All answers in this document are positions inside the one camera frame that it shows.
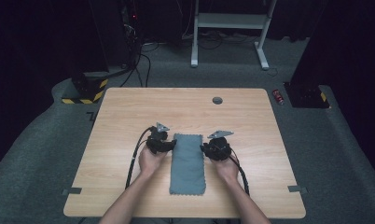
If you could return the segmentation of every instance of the wooden table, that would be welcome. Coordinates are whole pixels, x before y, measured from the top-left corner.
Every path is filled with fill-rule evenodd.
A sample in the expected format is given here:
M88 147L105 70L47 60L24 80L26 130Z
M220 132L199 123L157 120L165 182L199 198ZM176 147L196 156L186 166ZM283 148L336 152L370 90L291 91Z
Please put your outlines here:
M223 103L214 104L214 97ZM299 192L288 190L297 183L268 94L262 89L201 88L108 89L72 186L81 192L69 194L67 216L104 214L124 190L139 136L156 122L171 129L169 139L174 133L199 133L208 142L206 136L217 130L233 131L228 142L240 159L251 197L266 216L305 216ZM202 196L170 195L171 158L169 153L148 185L135 217L239 217L208 158ZM136 162L132 180L138 173Z

